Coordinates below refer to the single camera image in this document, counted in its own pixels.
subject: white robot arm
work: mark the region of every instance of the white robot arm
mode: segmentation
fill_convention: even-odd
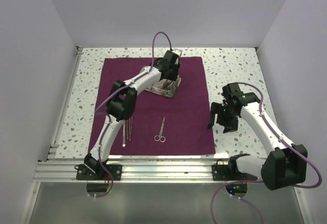
[[[150,66],[147,66],[143,72],[141,72],[137,76],[133,77],[132,79],[125,80],[124,83],[125,84],[132,83],[130,88],[135,89],[135,91],[137,93],[136,95],[139,95],[148,86],[158,82],[160,79],[161,79],[161,72],[159,71],[159,69],[154,67],[150,71]],[[109,116],[110,116],[111,124],[110,124],[110,127],[108,128],[108,130],[106,130],[106,127],[109,124]],[[110,150],[111,150],[113,141],[115,140],[116,135],[117,135],[119,129],[121,128],[121,126],[124,124],[124,122],[125,122],[124,119],[117,121],[117,119],[113,115],[106,116],[101,133],[98,137],[97,143],[94,145],[94,147],[90,151],[90,153],[92,154],[92,157],[95,160],[99,160],[98,150],[99,150],[99,145],[100,145],[100,139],[101,139],[101,136],[103,135],[103,133],[104,133],[104,135],[102,137],[103,143],[101,145],[101,160],[102,161],[108,160],[108,156],[110,154]]]
[[[306,158],[306,148],[295,145],[279,130],[261,109],[260,99],[253,92],[244,94],[238,83],[224,86],[222,95],[223,104],[211,104],[208,127],[213,126],[217,114],[217,123],[225,127],[224,133],[234,132],[238,129],[238,117],[241,117],[254,130],[268,156],[266,159],[249,154],[232,156],[228,163],[228,173],[232,176],[247,173],[258,177],[270,190],[304,182],[307,163],[294,151]]]

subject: black mounting bracket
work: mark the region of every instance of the black mounting bracket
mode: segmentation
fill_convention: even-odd
[[[107,164],[103,162],[103,166],[112,174],[115,181],[120,181],[122,177],[122,166],[120,164]],[[100,162],[92,157],[89,153],[84,158],[84,164],[75,165],[77,170],[76,180],[94,181],[105,180],[106,172],[102,168]]]
[[[120,164],[104,164],[104,167],[112,174],[114,181],[120,181],[122,177],[122,165]],[[84,164],[75,165],[77,170],[76,180],[78,181],[94,181],[94,180],[105,180],[105,174],[99,176],[92,172]]]

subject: wire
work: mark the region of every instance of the wire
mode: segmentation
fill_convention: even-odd
[[[172,44],[171,44],[171,42],[170,42],[170,39],[169,39],[169,37],[168,37],[168,35],[166,34],[166,33],[164,33],[164,32],[158,32],[158,33],[156,33],[155,35],[154,35],[154,37],[153,37],[153,40],[152,40],[152,62],[151,62],[151,67],[150,67],[150,70],[149,71],[151,71],[151,69],[152,69],[152,67],[153,67],[153,65],[154,65],[154,41],[155,41],[155,38],[157,37],[157,35],[158,34],[164,34],[166,37],[167,37],[167,39],[168,39],[168,42],[169,42],[169,46],[170,46],[170,50],[172,50]],[[137,81],[137,80],[139,80],[140,78],[142,78],[142,77],[144,77],[145,75],[147,75],[148,73],[147,72],[145,72],[144,74],[142,74],[142,75],[140,75],[140,76],[138,76],[137,78],[135,78],[134,79],[134,82],[135,81]],[[122,91],[122,90],[124,90],[124,89],[126,89],[126,88],[128,88],[129,86],[131,86],[133,84],[133,82],[131,82],[131,83],[129,83],[128,85],[125,85],[125,86],[123,86],[123,87],[121,87],[121,88],[119,88],[119,89],[117,89],[113,94],[111,94],[106,100],[104,100],[97,108],[96,108],[96,110],[95,110],[95,115],[99,112],[99,110],[111,99],[111,98],[113,98],[113,96],[115,96],[118,92],[120,92],[120,91]]]
[[[238,82],[238,84],[242,84],[242,85],[248,85],[252,88],[254,88],[255,90],[257,90],[257,92],[259,92],[260,94],[260,103],[259,103],[259,112],[261,114],[261,118],[263,119],[263,121],[265,122],[265,124],[267,125],[267,127],[270,129],[270,131],[277,137],[280,138],[281,136],[274,130],[274,128],[270,125],[270,123],[268,122],[268,120],[265,117],[265,114],[262,113],[262,104],[264,102],[264,95],[263,93],[259,90],[259,88],[257,88],[254,85],[248,84],[248,83],[244,83],[244,82]],[[295,150],[291,145],[289,145],[288,143],[286,143],[283,139],[281,139],[281,142],[288,147],[293,153],[295,153],[296,155],[298,155],[302,160],[306,161],[317,173],[318,175],[318,182],[314,185],[311,186],[303,186],[303,185],[295,185],[295,187],[299,187],[299,188],[316,188],[318,186],[321,185],[322,183],[322,176],[320,171],[318,170],[317,166],[314,165],[314,163],[312,163],[308,158],[306,158],[305,156],[303,156],[302,154],[300,154],[297,150]]]
[[[263,111],[263,108],[262,108],[262,104],[264,102],[264,95],[263,93],[259,90],[259,88],[257,88],[256,86],[254,85],[251,85],[251,84],[248,84],[248,83],[245,83],[245,82],[238,82],[238,84],[241,84],[241,85],[248,85],[252,88],[254,88],[257,92],[259,92],[260,94],[260,102],[259,102],[259,112],[261,114],[261,118],[263,119],[263,121],[265,122],[265,124],[267,125],[267,127],[270,129],[270,131],[277,137],[277,138],[280,138],[280,135],[274,130],[274,128],[270,125],[270,123],[268,122],[268,120],[266,119],[265,117],[265,114],[262,113]],[[293,153],[295,153],[296,155],[298,155],[301,159],[303,159],[304,161],[306,161],[316,172],[317,172],[317,175],[318,175],[318,182],[314,185],[311,185],[311,186],[303,186],[303,185],[295,185],[294,187],[298,187],[298,188],[316,188],[318,186],[321,185],[322,183],[322,176],[321,176],[321,173],[319,171],[319,169],[308,159],[306,158],[305,156],[303,156],[302,154],[300,154],[297,150],[295,150],[292,146],[290,146],[288,143],[286,143],[283,139],[281,140],[281,142],[287,147],[289,148]],[[217,195],[217,193],[223,189],[224,187],[226,186],[229,186],[229,185],[233,185],[233,184],[242,184],[242,183],[263,183],[263,181],[249,181],[249,180],[245,180],[245,181],[235,181],[235,182],[231,182],[231,183],[227,183],[227,184],[224,184],[223,186],[219,187],[213,197],[211,198],[211,204],[210,204],[210,211],[211,211],[211,216],[212,216],[212,219],[214,221],[215,224],[217,224],[217,221],[215,220],[215,216],[214,216],[214,210],[213,210],[213,205],[214,205],[214,199],[215,199],[215,196]],[[253,206],[257,212],[259,213],[260,215],[260,219],[261,219],[261,224],[264,223],[264,220],[263,220],[263,216],[262,216],[262,213],[261,211],[254,205],[252,204],[250,201],[244,199],[244,198],[241,198],[242,201],[244,202],[247,202],[248,204],[250,204],[251,206]]]
[[[172,51],[172,44],[171,44],[171,42],[170,42],[170,39],[169,39],[169,37],[168,37],[168,35],[166,34],[166,33],[164,33],[164,32],[158,32],[158,33],[156,33],[155,35],[154,35],[154,37],[153,37],[153,40],[152,40],[152,62],[151,62],[151,67],[150,67],[150,70],[149,71],[151,71],[151,69],[152,69],[152,67],[153,67],[153,65],[154,65],[154,41],[155,41],[155,38],[157,37],[157,35],[158,34],[164,34],[166,37],[167,37],[167,39],[168,39],[168,42],[169,42],[169,46],[170,46],[170,50]],[[119,88],[119,89],[117,89],[115,92],[113,92],[107,99],[105,99],[97,108],[96,108],[96,110],[95,110],[95,116],[97,116],[97,115],[106,115],[106,116],[108,116],[108,118],[109,118],[109,123],[107,124],[107,126],[105,127],[105,129],[104,129],[104,131],[103,131],[103,133],[102,133],[102,135],[101,135],[101,137],[100,137],[100,142],[99,142],[99,147],[98,147],[98,152],[99,152],[99,162],[100,162],[100,165],[101,165],[101,167],[103,168],[103,170],[110,176],[110,179],[111,179],[111,185],[110,185],[110,188],[108,188],[108,190],[105,192],[105,193],[103,193],[103,194],[100,194],[100,195],[94,195],[94,197],[103,197],[103,196],[105,196],[105,195],[107,195],[110,191],[111,191],[111,189],[112,189],[112,187],[113,187],[113,177],[112,177],[112,174],[107,170],[107,168],[103,165],[103,163],[102,163],[102,160],[101,160],[101,146],[102,146],[102,139],[103,139],[103,136],[104,136],[104,134],[106,133],[106,131],[108,130],[108,128],[109,128],[109,126],[110,126],[110,124],[111,124],[111,117],[110,117],[110,115],[108,115],[108,114],[106,114],[106,113],[101,113],[101,112],[99,112],[99,110],[110,100],[110,99],[112,99],[117,93],[119,93],[120,91],[122,91],[122,90],[124,90],[124,89],[126,89],[126,88],[128,88],[128,87],[130,87],[135,81],[137,81],[137,80],[139,80],[140,78],[142,78],[142,77],[144,77],[145,75],[147,75],[148,74],[148,72],[145,72],[144,74],[142,74],[142,75],[140,75],[140,76],[138,76],[138,77],[136,77],[135,79],[134,79],[134,81],[132,81],[131,83],[129,83],[129,84],[127,84],[127,85],[125,85],[125,86],[123,86],[123,87],[121,87],[121,88]]]
[[[104,130],[104,133],[102,133],[101,137],[100,137],[100,142],[99,142],[99,149],[98,149],[98,152],[99,152],[99,163],[101,165],[101,167],[104,169],[104,171],[110,176],[110,180],[111,180],[111,184],[110,184],[110,187],[109,187],[109,179],[108,179],[108,189],[105,193],[102,193],[102,194],[94,194],[94,197],[104,197],[105,195],[107,195],[111,190],[112,190],[112,187],[113,187],[113,176],[112,174],[107,170],[106,167],[104,167],[103,163],[102,163],[102,160],[101,160],[101,145],[102,145],[102,139],[103,139],[103,135],[105,134],[106,130],[109,128],[110,126],[110,122],[107,124],[105,130]]]
[[[234,184],[241,184],[241,183],[263,183],[263,181],[251,181],[251,180],[247,180],[247,181],[235,181],[235,182],[226,183],[226,184],[222,185],[221,187],[219,187],[215,191],[214,195],[212,196],[211,203],[210,203],[210,213],[211,213],[211,217],[212,217],[212,219],[213,219],[213,221],[214,221],[215,224],[218,224],[217,221],[216,221],[216,219],[215,219],[215,216],[214,216],[214,199],[215,199],[215,196],[217,195],[217,193],[221,189],[225,188],[226,186],[234,185]],[[254,207],[256,209],[256,211],[258,212],[258,214],[260,216],[261,224],[263,224],[264,223],[264,218],[263,218],[262,212],[259,210],[259,208],[257,206],[255,206],[253,203],[251,203],[249,200],[246,200],[244,198],[240,198],[240,200],[248,203],[249,205],[251,205],[252,207]]]
[[[165,35],[167,37],[168,42],[169,42],[170,50],[171,51],[173,50],[172,49],[172,43],[170,42],[170,39],[169,39],[168,35],[166,33],[164,33],[164,32],[158,32],[158,33],[156,33],[154,35],[154,37],[153,37],[153,40],[152,40],[152,63],[151,63],[150,71],[152,70],[153,64],[154,64],[154,41],[155,41],[155,38],[158,36],[158,34],[163,34],[163,35]]]

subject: metal frame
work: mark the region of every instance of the metal frame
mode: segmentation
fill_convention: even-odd
[[[40,183],[71,183],[83,182],[76,180],[75,165],[83,163],[82,160],[56,160],[55,152],[58,148],[56,140],[62,129],[62,121],[68,107],[69,98],[75,81],[83,47],[77,46],[74,68],[71,81],[65,94],[65,101],[61,107],[60,117],[56,125],[55,134],[49,150],[48,160],[37,164],[30,192],[20,219],[19,224],[29,224]],[[116,183],[224,183],[226,181],[213,181],[212,168],[216,160],[225,155],[216,155],[213,158],[203,156],[148,156],[147,159],[136,159],[129,156],[109,156],[108,164],[121,164],[122,179]],[[219,161],[218,164],[226,164],[228,159]],[[90,183],[103,183],[103,181],[88,181]],[[294,188],[304,222],[313,224],[313,218],[306,202],[303,191]]]
[[[51,144],[54,145],[57,142],[57,138],[61,133],[61,129],[62,129],[62,121],[65,118],[65,114],[67,111],[67,107],[68,107],[68,103],[69,103],[69,98],[71,97],[71,93],[72,93],[72,89],[73,89],[73,85],[74,85],[74,81],[75,81],[75,77],[76,77],[76,72],[78,70],[78,65],[80,63],[81,60],[81,56],[83,54],[83,47],[82,46],[77,46],[76,47],[76,57],[75,57],[75,62],[74,62],[74,67],[73,70],[71,72],[71,79],[70,79],[70,83],[67,87],[66,93],[65,93],[65,100],[61,106],[60,109],[60,116],[58,118],[58,121],[56,123],[56,129],[55,129],[55,133],[53,134],[53,138],[51,140]]]
[[[37,164],[34,182],[83,182],[76,180],[75,165],[83,161],[48,161]],[[207,160],[117,160],[121,164],[122,179],[117,183],[214,183],[211,165]]]
[[[22,215],[20,217],[19,224],[29,224],[33,209],[35,206],[36,198],[39,193],[40,189],[40,182],[32,182],[29,195],[27,196],[26,203],[22,212]]]

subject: metal extrusion bar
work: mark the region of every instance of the metal extrusion bar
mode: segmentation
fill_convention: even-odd
[[[83,161],[39,162],[34,174],[34,182],[83,182],[76,180],[75,165]],[[213,183],[211,160],[118,160],[109,164],[121,164],[125,183]]]

